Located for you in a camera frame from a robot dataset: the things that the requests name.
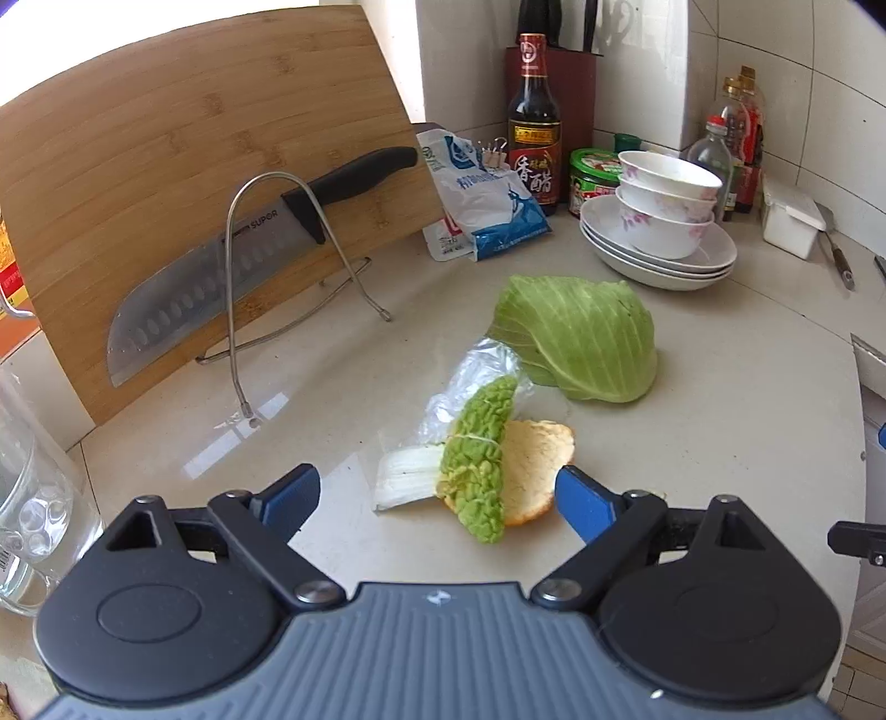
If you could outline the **orange peel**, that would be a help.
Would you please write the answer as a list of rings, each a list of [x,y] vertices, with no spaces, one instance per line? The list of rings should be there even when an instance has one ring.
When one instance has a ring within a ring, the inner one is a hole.
[[[565,424],[508,421],[502,463],[504,531],[526,525],[551,510],[555,476],[574,453],[574,432]]]

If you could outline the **napa cabbage leaf with stem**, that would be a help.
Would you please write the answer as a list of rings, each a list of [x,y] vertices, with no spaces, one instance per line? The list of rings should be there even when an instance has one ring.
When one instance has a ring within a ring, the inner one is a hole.
[[[494,379],[467,400],[443,443],[404,447],[384,456],[375,481],[375,510],[434,496],[476,540],[500,542],[503,438],[517,387],[513,375]]]

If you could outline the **large cabbage leaf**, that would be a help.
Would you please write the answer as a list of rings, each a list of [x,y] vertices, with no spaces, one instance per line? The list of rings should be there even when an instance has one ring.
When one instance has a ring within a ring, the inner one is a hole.
[[[575,402],[631,404],[658,375],[653,316],[625,282],[512,276],[487,336],[517,354],[532,383]]]

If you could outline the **clear plastic bag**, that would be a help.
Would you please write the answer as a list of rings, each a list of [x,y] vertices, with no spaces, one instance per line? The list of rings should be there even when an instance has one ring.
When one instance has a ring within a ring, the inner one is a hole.
[[[424,417],[414,432],[414,440],[419,444],[443,443],[467,402],[482,387],[503,377],[512,378],[517,383],[513,411],[521,411],[529,404],[534,385],[524,372],[518,354],[506,343],[489,337],[479,339],[456,365],[446,387],[426,402]]]

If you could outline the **metal spatula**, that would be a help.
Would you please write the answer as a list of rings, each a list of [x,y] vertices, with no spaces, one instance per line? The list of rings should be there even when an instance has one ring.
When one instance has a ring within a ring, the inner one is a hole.
[[[821,219],[823,219],[823,222],[825,223],[823,234],[825,234],[827,244],[829,244],[829,248],[831,248],[833,265],[835,265],[839,280],[841,280],[842,285],[844,285],[844,288],[846,288],[847,291],[854,291],[856,290],[856,280],[854,280],[852,267],[848,264],[846,254],[842,252],[839,244],[833,239],[833,233],[835,233],[835,216],[833,216],[832,210],[829,207],[826,207],[825,204],[816,203],[816,206],[821,214]]]

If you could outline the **white plastic lidded box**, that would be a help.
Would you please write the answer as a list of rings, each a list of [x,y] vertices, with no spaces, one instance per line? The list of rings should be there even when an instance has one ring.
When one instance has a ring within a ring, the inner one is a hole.
[[[810,195],[763,177],[763,240],[800,260],[808,260],[825,219]]]

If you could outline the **clear glass mug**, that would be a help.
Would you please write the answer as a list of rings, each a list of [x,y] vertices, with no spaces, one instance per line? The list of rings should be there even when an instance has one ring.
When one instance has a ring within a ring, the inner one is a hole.
[[[84,474],[2,379],[2,608],[34,616],[102,534]]]

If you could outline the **stack of white plates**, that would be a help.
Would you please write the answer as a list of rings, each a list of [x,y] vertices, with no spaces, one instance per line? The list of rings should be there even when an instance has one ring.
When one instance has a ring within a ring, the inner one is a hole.
[[[738,246],[717,222],[656,218],[619,195],[587,199],[580,229],[610,269],[656,290],[704,290],[730,276],[738,261]]]

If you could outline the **bottom floral bowl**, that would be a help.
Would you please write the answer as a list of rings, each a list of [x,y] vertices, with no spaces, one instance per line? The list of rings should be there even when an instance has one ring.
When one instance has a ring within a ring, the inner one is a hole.
[[[626,240],[635,249],[664,260],[682,260],[700,248],[701,240],[715,216],[706,224],[683,224],[674,220],[655,218],[626,207],[616,195],[620,204],[620,225],[626,233]]]

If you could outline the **floral bowl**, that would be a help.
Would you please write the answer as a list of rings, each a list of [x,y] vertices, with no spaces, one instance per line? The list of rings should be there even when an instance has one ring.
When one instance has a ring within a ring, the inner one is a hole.
[[[689,199],[710,201],[722,189],[722,180],[713,172],[679,157],[629,150],[619,155],[622,182]]]
[[[626,207],[616,195],[620,204],[620,225],[626,233],[626,240],[635,249],[664,260],[682,260],[700,248],[701,240],[715,216],[706,224],[683,224],[674,220],[655,218]]]
[[[722,183],[694,184],[650,174],[623,176],[616,195],[626,207],[683,224],[706,224],[715,216]]]

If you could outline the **white blue salt bag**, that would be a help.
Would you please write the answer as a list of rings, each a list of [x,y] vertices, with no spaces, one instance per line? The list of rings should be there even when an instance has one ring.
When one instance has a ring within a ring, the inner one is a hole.
[[[466,138],[440,127],[419,132],[418,141],[443,205],[441,219],[422,229],[434,261],[489,260],[550,233],[547,216],[512,169],[488,167]]]

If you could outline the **middle floral bowl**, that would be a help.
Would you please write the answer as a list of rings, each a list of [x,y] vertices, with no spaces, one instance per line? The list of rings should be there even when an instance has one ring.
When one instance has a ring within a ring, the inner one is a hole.
[[[623,176],[616,195],[626,207],[683,224],[706,224],[715,216],[722,183],[694,184],[650,174]]]

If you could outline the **clear glass bottle red cap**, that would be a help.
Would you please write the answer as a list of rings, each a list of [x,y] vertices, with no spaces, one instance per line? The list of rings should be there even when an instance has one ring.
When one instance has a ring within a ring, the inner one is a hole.
[[[715,204],[715,220],[724,219],[728,192],[732,186],[733,157],[727,147],[727,123],[721,116],[713,114],[706,120],[706,135],[689,147],[686,161],[703,167],[721,180]]]

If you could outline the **green lid jar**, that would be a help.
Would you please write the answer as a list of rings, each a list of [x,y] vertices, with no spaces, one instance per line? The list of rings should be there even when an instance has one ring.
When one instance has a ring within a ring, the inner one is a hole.
[[[622,163],[616,153],[577,148],[569,157],[569,211],[580,216],[587,199],[612,195],[620,184]]]

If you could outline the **top floral bowl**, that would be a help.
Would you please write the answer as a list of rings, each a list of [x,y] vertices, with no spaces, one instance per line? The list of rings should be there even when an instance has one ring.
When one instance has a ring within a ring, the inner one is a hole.
[[[689,199],[710,201],[722,189],[722,180],[713,172],[679,157],[629,150],[619,155],[622,182]]]

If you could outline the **oil bottle green label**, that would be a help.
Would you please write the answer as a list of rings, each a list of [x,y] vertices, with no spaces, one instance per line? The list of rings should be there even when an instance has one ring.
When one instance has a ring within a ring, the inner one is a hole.
[[[737,76],[727,75],[717,99],[709,106],[709,114],[724,121],[724,142],[732,155],[734,165],[746,162],[745,140],[748,136],[749,116],[743,103],[743,90]]]

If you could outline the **red label sauce bottle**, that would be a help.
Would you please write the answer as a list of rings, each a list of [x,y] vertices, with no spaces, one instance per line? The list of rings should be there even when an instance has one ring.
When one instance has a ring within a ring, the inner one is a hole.
[[[759,189],[764,144],[764,99],[757,87],[757,74],[751,66],[743,64],[739,75],[742,104],[748,116],[746,135],[743,140],[743,169],[740,176],[736,212],[749,213],[754,207]]]

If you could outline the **binder clips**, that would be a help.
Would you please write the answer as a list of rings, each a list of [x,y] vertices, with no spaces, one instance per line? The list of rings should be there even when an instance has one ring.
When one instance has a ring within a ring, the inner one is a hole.
[[[487,171],[508,171],[508,140],[504,136],[496,136],[491,141],[475,142],[479,165]]]

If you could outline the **dark vinegar bottle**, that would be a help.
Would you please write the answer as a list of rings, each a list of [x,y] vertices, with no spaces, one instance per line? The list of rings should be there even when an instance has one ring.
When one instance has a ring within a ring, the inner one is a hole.
[[[519,89],[509,105],[508,162],[526,189],[551,216],[560,201],[562,123],[548,84],[547,38],[521,33]]]

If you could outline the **bamboo cutting board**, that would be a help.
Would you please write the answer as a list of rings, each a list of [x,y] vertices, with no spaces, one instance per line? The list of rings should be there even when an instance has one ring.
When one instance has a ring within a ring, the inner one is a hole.
[[[114,49],[2,110],[2,212],[42,330],[104,423],[224,337],[221,320],[135,378],[105,362],[126,294],[281,193],[416,141],[356,4],[275,9]]]

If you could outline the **dark red knife block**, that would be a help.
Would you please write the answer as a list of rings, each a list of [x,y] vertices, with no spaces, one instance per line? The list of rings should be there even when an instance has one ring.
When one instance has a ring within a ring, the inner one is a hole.
[[[593,144],[597,57],[591,52],[598,2],[521,2],[517,33],[542,30],[548,81],[560,110],[565,155]]]

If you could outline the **black handled santoku knife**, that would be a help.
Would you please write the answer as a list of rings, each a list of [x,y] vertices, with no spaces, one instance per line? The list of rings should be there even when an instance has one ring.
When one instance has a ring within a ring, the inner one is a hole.
[[[120,387],[273,275],[329,244],[320,210],[359,197],[414,167],[413,147],[374,150],[311,180],[224,229],[129,291],[107,341],[111,384]]]

